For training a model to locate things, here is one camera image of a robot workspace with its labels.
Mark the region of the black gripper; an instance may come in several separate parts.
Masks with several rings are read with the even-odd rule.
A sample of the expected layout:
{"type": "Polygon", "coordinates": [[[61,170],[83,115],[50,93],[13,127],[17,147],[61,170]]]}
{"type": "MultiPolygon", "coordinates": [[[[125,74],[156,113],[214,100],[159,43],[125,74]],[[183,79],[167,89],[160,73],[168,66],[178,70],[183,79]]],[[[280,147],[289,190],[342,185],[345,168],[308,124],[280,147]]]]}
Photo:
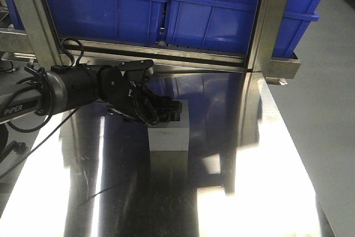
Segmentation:
{"type": "Polygon", "coordinates": [[[100,67],[101,105],[127,120],[147,125],[180,121],[182,102],[144,87],[153,64],[148,59],[100,67]]]}

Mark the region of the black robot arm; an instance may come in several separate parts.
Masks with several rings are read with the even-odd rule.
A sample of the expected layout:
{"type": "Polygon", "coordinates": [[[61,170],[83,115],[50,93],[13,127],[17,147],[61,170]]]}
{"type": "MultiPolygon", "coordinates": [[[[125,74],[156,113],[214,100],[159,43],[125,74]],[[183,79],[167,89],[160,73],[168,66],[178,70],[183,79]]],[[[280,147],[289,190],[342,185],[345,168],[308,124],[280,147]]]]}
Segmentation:
{"type": "Polygon", "coordinates": [[[51,116],[99,102],[127,122],[155,126],[176,119],[182,103],[153,93],[145,84],[152,60],[110,65],[54,65],[49,71],[25,67],[30,77],[1,88],[1,123],[31,112],[51,116]]]}

